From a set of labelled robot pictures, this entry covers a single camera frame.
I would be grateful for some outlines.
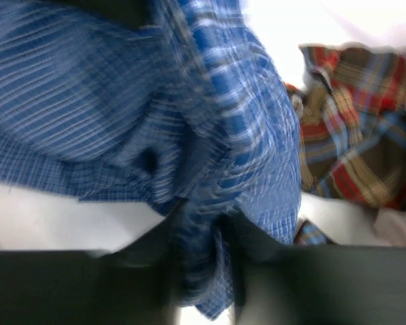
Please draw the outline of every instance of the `shirt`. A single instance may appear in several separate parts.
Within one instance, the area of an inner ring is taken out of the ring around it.
[[[233,298],[217,217],[293,240],[298,120],[237,0],[153,0],[151,15],[129,30],[0,0],[0,181],[163,215],[186,198],[183,303],[215,318]]]

